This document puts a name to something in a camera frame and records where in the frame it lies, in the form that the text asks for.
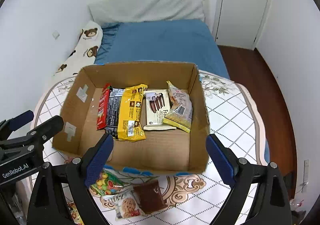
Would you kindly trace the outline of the brown snack packet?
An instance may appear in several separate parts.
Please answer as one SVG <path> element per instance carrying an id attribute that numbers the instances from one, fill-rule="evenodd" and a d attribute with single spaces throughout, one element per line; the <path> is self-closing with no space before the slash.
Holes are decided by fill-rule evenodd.
<path id="1" fill-rule="evenodd" d="M 144 213 L 150 214 L 168 207 L 163 199 L 157 179 L 134 185 L 133 189 L 139 198 Z"/>

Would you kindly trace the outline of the orange panda snack packet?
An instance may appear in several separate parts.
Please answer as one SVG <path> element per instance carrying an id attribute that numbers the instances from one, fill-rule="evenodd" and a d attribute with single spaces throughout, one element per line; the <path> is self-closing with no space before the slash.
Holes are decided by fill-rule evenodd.
<path id="1" fill-rule="evenodd" d="M 80 217 L 80 214 L 76 208 L 76 205 L 74 202 L 69 202 L 67 203 L 67 206 L 68 206 L 68 209 L 69 209 L 69 212 L 70 212 L 70 215 L 73 219 L 73 222 L 77 225 L 84 225 L 81 217 Z"/>

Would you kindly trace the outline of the colourful candy packet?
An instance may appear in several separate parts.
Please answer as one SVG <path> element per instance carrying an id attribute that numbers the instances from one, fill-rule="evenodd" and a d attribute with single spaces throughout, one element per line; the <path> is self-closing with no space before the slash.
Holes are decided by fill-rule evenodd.
<path id="1" fill-rule="evenodd" d="M 127 180 L 130 178 L 118 171 L 103 168 L 96 182 L 90 185 L 89 191 L 96 197 L 116 195 L 132 188 Z"/>

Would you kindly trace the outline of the white cookie packet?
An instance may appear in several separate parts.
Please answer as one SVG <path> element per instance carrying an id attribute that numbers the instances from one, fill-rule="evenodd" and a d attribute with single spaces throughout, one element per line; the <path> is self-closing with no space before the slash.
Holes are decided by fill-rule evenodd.
<path id="1" fill-rule="evenodd" d="M 115 207 L 116 221 L 146 215 L 140 207 L 133 189 L 115 195 L 105 195 L 102 199 Z"/>

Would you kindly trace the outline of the red snack packet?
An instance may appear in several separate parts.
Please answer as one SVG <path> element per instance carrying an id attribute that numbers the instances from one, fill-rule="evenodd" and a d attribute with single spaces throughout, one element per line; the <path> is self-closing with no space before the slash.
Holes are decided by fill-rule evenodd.
<path id="1" fill-rule="evenodd" d="M 110 83 L 107 83 L 104 88 L 102 89 L 101 96 L 99 99 L 98 105 L 98 117 L 97 117 L 97 130 L 104 129 L 106 124 L 107 118 L 107 109 L 108 109 L 108 101 L 110 97 Z"/>

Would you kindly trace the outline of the floral white tablecloth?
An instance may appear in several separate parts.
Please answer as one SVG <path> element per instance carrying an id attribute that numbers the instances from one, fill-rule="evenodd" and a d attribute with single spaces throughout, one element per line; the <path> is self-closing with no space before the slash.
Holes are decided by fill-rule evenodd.
<path id="1" fill-rule="evenodd" d="M 240 84 L 223 78 L 221 76 L 199 71 L 200 82 L 203 89 L 204 99 L 207 107 L 209 131 L 217 136 L 221 143 L 230 148 L 237 157 L 243 157 L 252 164 L 266 164 L 265 161 L 265 127 L 258 112 L 255 101 L 249 91 Z M 170 74 L 168 78 L 161 77 L 160 72 L 142 73 L 142 70 L 120 72 L 116 70 L 115 74 L 107 74 L 110 83 L 116 87 L 129 87 L 140 83 L 148 85 L 149 88 L 168 87 L 167 80 L 170 80 L 176 87 L 182 89 L 186 87 L 181 82 L 193 84 L 194 77 L 191 73 L 183 73 L 182 70 L 174 70 L 174 77 Z M 53 81 L 49 90 L 46 91 L 40 99 L 36 109 L 35 118 L 31 128 L 44 123 L 50 117 L 59 115 L 67 94 L 70 91 L 75 77 L 69 77 L 60 82 Z M 191 166 L 191 156 L 195 155 L 195 146 L 198 146 L 194 139 L 189 142 L 180 138 L 168 140 L 177 142 L 177 146 L 172 146 L 169 160 L 174 163 L 188 164 Z M 66 153 L 62 150 L 55 150 L 50 144 L 44 146 L 44 160 L 52 164 L 62 164 L 67 161 Z M 107 166 L 113 166 L 114 170 L 107 167 L 107 171 L 116 174 L 117 177 L 125 182 L 138 183 L 147 181 L 151 178 L 148 175 L 129 174 L 128 172 L 116 171 L 116 164 L 107 163 Z M 223 183 L 216 167 L 209 158 L 206 161 L 206 168 L 202 173 L 200 171 L 187 171 L 188 175 L 168 176 L 153 174 L 158 176 L 159 185 L 167 207 L 163 210 L 153 212 L 144 216 L 136 216 L 116 220 L 115 206 L 107 202 L 102 196 L 94 193 L 95 201 L 101 212 L 110 224 L 210 224 L 219 212 L 224 201 L 230 192 L 230 187 Z M 249 209 L 252 206 L 253 198 L 257 190 L 257 185 L 251 185 L 248 196 L 246 197 L 244 207 L 240 211 L 235 224 L 242 224 L 248 217 Z"/>

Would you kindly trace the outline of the black snack packet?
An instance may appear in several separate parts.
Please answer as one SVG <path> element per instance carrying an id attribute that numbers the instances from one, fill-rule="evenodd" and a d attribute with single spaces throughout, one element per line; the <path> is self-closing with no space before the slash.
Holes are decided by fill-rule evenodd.
<path id="1" fill-rule="evenodd" d="M 124 89 L 122 88 L 110 87 L 106 126 L 104 129 L 107 134 L 112 135 L 116 140 L 118 139 L 119 110 L 123 93 Z"/>

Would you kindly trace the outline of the bear print white blanket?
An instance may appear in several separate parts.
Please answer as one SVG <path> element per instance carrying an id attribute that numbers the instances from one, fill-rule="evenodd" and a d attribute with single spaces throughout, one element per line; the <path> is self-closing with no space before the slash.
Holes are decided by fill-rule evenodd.
<path id="1" fill-rule="evenodd" d="M 93 65 L 101 46 L 103 30 L 99 24 L 89 21 L 81 30 L 79 41 L 67 60 L 59 67 L 54 76 L 67 78 L 77 74 L 83 67 Z"/>

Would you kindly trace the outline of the cardboard box blue outside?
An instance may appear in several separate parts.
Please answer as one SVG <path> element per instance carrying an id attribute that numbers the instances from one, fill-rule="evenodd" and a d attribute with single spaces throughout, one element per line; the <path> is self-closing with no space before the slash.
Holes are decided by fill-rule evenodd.
<path id="1" fill-rule="evenodd" d="M 126 88 L 145 84 L 165 89 L 168 83 L 187 92 L 193 106 L 190 132 L 146 131 L 138 142 L 113 143 L 109 165 L 116 170 L 134 168 L 157 174 L 204 172 L 208 163 L 206 138 L 209 120 L 197 66 L 186 62 L 119 62 L 90 65 L 75 78 L 63 107 L 63 130 L 54 136 L 53 147 L 70 156 L 83 156 L 104 132 L 97 130 L 99 97 L 106 84 Z"/>

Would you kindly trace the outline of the white Franzzi wafer packet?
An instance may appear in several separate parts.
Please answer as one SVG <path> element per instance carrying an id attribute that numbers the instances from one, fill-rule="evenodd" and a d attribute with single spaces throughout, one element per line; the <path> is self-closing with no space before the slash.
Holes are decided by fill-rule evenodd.
<path id="1" fill-rule="evenodd" d="M 165 124 L 164 117 L 170 111 L 169 93 L 163 90 L 146 90 L 144 92 L 146 99 L 146 125 L 145 131 L 167 131 L 175 130 L 176 127 Z"/>

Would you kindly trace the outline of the pale yellow biscuit packet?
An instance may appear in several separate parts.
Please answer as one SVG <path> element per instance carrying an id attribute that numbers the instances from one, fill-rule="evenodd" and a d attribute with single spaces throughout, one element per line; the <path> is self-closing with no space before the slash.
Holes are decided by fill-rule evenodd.
<path id="1" fill-rule="evenodd" d="M 170 81 L 167 81 L 167 84 L 171 108 L 164 116 L 163 123 L 190 133 L 193 106 L 189 94 L 174 86 Z"/>

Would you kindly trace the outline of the blue bed sheet mattress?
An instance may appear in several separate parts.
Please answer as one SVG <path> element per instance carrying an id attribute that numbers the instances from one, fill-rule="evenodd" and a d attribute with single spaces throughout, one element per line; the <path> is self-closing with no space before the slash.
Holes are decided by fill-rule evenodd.
<path id="1" fill-rule="evenodd" d="M 191 62 L 229 78 L 222 54 L 201 20 L 106 23 L 95 63 L 129 61 Z"/>

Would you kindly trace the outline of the white door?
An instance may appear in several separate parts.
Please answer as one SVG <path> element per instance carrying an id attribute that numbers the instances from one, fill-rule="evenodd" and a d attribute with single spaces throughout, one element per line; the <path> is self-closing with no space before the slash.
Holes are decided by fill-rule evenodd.
<path id="1" fill-rule="evenodd" d="M 217 0 L 213 28 L 220 46 L 254 49 L 264 26 L 269 0 Z"/>

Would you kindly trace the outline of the white wall socket strip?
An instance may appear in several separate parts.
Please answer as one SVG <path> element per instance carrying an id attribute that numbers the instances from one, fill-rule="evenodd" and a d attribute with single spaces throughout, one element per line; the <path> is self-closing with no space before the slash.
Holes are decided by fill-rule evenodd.
<path id="1" fill-rule="evenodd" d="M 310 161 L 307 159 L 304 161 L 302 193 L 306 192 L 306 188 L 309 182 L 309 166 L 310 166 Z"/>

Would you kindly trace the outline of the white wall switch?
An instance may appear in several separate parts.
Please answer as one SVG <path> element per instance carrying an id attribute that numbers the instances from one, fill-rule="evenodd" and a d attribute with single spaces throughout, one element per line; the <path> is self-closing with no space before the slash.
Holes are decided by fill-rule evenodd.
<path id="1" fill-rule="evenodd" d="M 58 31 L 54 31 L 54 32 L 52 33 L 52 36 L 53 36 L 53 38 L 54 38 L 55 40 L 57 40 L 58 37 L 60 36 L 60 33 L 59 33 Z"/>

